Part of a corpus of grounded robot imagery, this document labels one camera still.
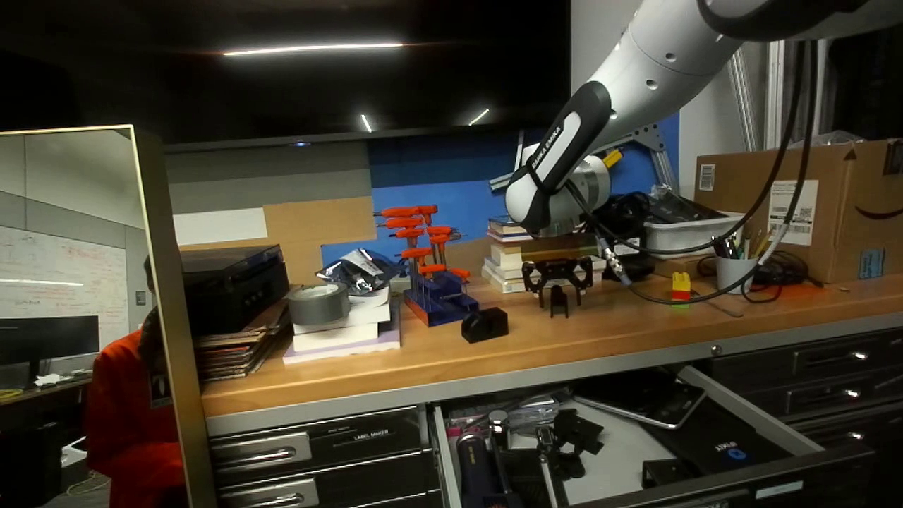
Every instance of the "open drawer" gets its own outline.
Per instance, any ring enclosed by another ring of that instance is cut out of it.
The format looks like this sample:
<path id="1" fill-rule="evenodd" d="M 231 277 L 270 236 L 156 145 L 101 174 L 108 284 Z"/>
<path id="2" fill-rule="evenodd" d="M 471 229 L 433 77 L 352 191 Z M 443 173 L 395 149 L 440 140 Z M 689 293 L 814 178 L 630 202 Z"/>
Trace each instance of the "open drawer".
<path id="1" fill-rule="evenodd" d="M 766 459 L 750 459 L 737 468 L 722 468 L 722 472 L 708 468 L 687 480 L 644 487 L 644 462 L 674 459 L 674 442 L 660 441 L 660 432 L 654 432 L 653 427 L 640 427 L 636 420 L 592 410 L 571 399 L 571 401 L 562 401 L 562 410 L 564 407 L 575 410 L 584 420 L 601 427 L 603 447 L 598 454 L 588 454 L 588 452 L 581 454 L 584 478 L 571 478 L 562 483 L 551 480 L 548 490 L 560 490 L 560 497 L 548 497 L 541 503 L 523 499 L 523 504 L 557 504 L 557 508 L 560 504 L 588 504 L 588 508 L 589 504 L 598 504 L 598 508 L 608 508 L 608 504 L 718 504 L 718 508 L 867 504 L 867 483 L 876 459 L 876 452 L 870 447 L 850 442 L 828 452 L 818 442 L 800 435 L 795 430 L 770 417 L 759 407 L 749 404 L 737 392 L 712 380 L 701 369 L 682 366 L 678 376 L 687 384 L 705 389 L 705 404 L 750 427 L 753 435 L 761 437 L 761 442 L 776 448 L 776 454 L 761 454 Z M 443 454 L 440 468 L 443 468 L 450 504 L 475 508 L 471 503 L 464 503 L 464 468 L 458 462 L 458 442 L 454 442 L 458 432 L 450 432 L 445 427 L 450 423 L 445 407 L 434 407 L 433 417 L 434 417 L 438 442 L 440 442 L 438 448 Z"/>

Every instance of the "mirror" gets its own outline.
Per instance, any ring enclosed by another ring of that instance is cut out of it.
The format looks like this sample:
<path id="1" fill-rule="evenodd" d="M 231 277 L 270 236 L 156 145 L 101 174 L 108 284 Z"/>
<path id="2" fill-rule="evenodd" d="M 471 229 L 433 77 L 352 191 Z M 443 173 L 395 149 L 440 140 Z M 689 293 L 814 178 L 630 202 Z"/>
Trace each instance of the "mirror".
<path id="1" fill-rule="evenodd" d="M 158 305 L 187 480 L 204 503 L 205 420 L 162 162 L 162 145 L 129 123 L 0 132 L 0 420 L 18 427 L 26 411 L 2 417 L 2 407 L 53 389 L 33 376 L 91 379 L 95 353 Z M 49 332 L 74 317 L 80 332 Z"/>

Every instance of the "person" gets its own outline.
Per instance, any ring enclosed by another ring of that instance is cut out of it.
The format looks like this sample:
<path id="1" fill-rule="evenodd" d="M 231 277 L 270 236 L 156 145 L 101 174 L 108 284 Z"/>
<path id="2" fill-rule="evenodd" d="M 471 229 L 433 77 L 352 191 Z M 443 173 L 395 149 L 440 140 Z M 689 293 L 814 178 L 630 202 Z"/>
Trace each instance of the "person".
<path id="1" fill-rule="evenodd" d="M 88 465 L 111 478 L 111 508 L 187 504 L 158 310 L 95 355 L 84 441 Z"/>

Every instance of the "wooden countertop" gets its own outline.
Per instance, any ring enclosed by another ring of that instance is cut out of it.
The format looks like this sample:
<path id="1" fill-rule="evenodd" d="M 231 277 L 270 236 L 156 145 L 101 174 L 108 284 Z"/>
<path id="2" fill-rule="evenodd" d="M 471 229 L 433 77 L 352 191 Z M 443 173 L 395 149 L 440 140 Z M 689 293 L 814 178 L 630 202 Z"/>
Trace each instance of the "wooden countertop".
<path id="1" fill-rule="evenodd" d="M 667 283 L 653 277 L 637 287 L 663 296 Z M 427 328 L 406 310 L 400 351 L 292 366 L 277 353 L 248 379 L 205 387 L 204 410 L 210 417 L 220 417 L 903 313 L 903 277 L 828 287 L 795 284 L 785 287 L 780 301 L 770 305 L 750 305 L 743 296 L 718 296 L 701 305 L 653 305 L 615 283 L 601 283 L 584 293 L 579 307 L 574 305 L 571 317 L 551 317 L 530 293 L 503 296 L 479 283 L 471 293 L 479 307 L 503 307 L 507 313 L 512 332 L 506 338 L 469 344 L 459 337 L 459 321 Z"/>

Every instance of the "wooden workbench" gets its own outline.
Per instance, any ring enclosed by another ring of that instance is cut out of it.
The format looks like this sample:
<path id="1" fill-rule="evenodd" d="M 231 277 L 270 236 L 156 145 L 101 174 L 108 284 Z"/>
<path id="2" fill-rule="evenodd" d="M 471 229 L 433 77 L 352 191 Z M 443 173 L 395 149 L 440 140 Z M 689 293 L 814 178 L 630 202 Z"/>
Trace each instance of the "wooden workbench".
<path id="1" fill-rule="evenodd" d="M 667 296 L 663 287 L 654 277 L 640 284 L 654 296 Z M 551 317 L 530 293 L 503 296 L 479 283 L 471 293 L 507 313 L 506 338 L 469 344 L 458 321 L 427 328 L 406 310 L 403 351 L 292 366 L 275 355 L 244 380 L 205 387 L 211 435 L 903 325 L 903 277 L 795 284 L 770 305 L 743 296 L 653 305 L 603 283 L 571 317 Z"/>

